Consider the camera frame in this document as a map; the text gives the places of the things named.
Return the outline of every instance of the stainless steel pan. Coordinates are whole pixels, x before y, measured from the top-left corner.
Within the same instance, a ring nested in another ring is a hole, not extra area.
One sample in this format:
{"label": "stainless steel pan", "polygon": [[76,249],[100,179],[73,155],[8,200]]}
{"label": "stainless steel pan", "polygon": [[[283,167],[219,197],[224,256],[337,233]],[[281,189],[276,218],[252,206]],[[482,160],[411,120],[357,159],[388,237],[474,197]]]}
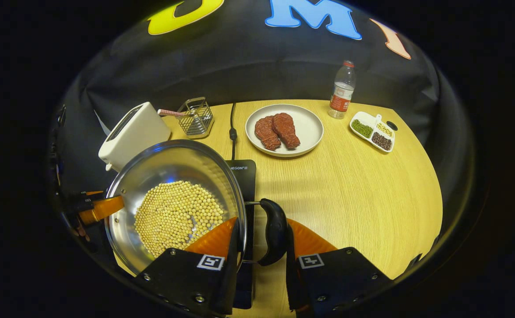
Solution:
{"label": "stainless steel pan", "polygon": [[[192,140],[171,140],[149,147],[134,157],[110,185],[106,197],[122,195],[124,208],[105,220],[106,233],[116,257],[134,274],[139,274],[155,258],[140,241],[134,227],[136,209],[144,195],[160,183],[189,181],[211,191],[224,207],[226,220],[237,216],[238,268],[246,249],[247,220],[242,192],[230,167],[210,147]],[[273,201],[259,202],[268,215],[266,240],[268,252],[258,261],[261,265],[279,260],[285,250],[287,221],[282,209]]]}

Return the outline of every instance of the raw meat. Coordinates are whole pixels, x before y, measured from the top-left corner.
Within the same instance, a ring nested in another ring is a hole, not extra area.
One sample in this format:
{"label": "raw meat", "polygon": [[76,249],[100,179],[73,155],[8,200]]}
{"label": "raw meat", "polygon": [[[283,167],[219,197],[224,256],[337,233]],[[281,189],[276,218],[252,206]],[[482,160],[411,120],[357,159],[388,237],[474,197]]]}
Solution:
{"label": "raw meat", "polygon": [[295,125],[289,114],[280,113],[273,116],[273,131],[287,148],[292,149],[300,145],[300,140],[295,134]]}
{"label": "raw meat", "polygon": [[256,122],[255,134],[266,149],[275,151],[281,146],[279,137],[272,129],[273,116],[264,117]]}

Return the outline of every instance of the white plate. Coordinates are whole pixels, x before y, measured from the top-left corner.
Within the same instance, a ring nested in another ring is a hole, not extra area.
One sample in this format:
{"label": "white plate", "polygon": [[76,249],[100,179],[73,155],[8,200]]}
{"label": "white plate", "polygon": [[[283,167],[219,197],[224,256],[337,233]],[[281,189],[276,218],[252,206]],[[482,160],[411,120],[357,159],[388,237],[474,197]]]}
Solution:
{"label": "white plate", "polygon": [[[255,134],[255,125],[258,120],[266,116],[272,116],[279,113],[287,113],[293,118],[295,124],[295,134],[300,140],[300,145],[295,149],[287,149],[284,143],[275,151],[266,149],[261,140]],[[262,107],[248,117],[246,121],[246,135],[248,139],[261,151],[277,157],[296,157],[304,155],[311,151],[322,139],[324,135],[324,126],[312,111],[304,109],[300,106],[289,105],[287,103],[278,103]]]}
{"label": "white plate", "polygon": [[[369,138],[366,138],[364,135],[362,135],[361,133],[356,131],[356,129],[354,129],[354,127],[352,127],[352,123],[356,119],[358,119],[360,121],[360,123],[362,123],[363,125],[368,125],[369,127],[371,127],[371,129],[373,129],[373,131],[371,132],[371,135],[369,135]],[[391,131],[391,137],[389,137],[389,135],[387,135],[386,133],[379,130],[376,127],[377,126],[376,123],[380,123],[383,125],[383,127],[389,129]],[[391,127],[389,127],[387,124],[385,124],[385,123],[383,123],[383,121],[381,121],[381,115],[379,115],[379,114],[376,117],[373,117],[372,115],[365,113],[364,111],[358,111],[358,113],[356,113],[354,115],[354,117],[352,117],[352,120],[350,121],[350,128],[356,135],[360,136],[363,139],[366,139],[367,141],[369,141],[369,143],[371,143],[373,145],[373,147],[375,147],[381,151],[391,152],[391,151],[393,151],[393,147],[395,147],[395,132],[391,129]],[[382,135],[383,137],[385,137],[387,139],[391,139],[391,148],[389,148],[389,150],[383,149],[382,147],[380,147],[379,145],[377,145],[376,143],[374,143],[371,140],[373,137],[373,134],[375,134],[375,133],[379,133],[379,135]]]}

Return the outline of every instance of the metal utensil holder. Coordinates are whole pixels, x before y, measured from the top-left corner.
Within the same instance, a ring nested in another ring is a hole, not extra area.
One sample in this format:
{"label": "metal utensil holder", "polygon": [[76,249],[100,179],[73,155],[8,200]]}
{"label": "metal utensil holder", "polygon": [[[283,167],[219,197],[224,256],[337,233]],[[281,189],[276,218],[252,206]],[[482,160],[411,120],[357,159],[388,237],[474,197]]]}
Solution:
{"label": "metal utensil holder", "polygon": [[178,112],[185,112],[184,116],[177,119],[189,139],[206,137],[215,122],[206,97],[188,99],[181,105]]}

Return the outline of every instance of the wooden table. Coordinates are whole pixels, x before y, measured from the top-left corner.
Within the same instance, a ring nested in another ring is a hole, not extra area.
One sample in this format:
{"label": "wooden table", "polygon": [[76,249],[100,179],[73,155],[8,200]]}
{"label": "wooden table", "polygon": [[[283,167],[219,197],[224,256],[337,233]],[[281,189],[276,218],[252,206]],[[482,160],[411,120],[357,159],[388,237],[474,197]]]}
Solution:
{"label": "wooden table", "polygon": [[[254,147],[246,137],[246,119],[274,103],[290,103],[316,114],[324,137],[310,153],[280,159]],[[280,204],[296,220],[337,248],[352,246],[389,278],[403,273],[418,254],[430,250],[442,222],[438,179],[423,146],[395,111],[351,103],[344,119],[327,114],[329,101],[270,100],[237,103],[236,159],[252,159],[257,166],[256,200]],[[232,104],[213,106],[211,133],[197,141],[231,159],[229,140]],[[377,150],[352,133],[349,124],[357,111],[382,115],[398,127],[391,153]],[[163,117],[171,139],[186,136],[174,117]],[[265,212],[255,209],[254,257],[266,252]],[[271,266],[256,265],[256,297],[249,310],[234,309],[234,317],[294,317],[288,307],[285,257]]]}

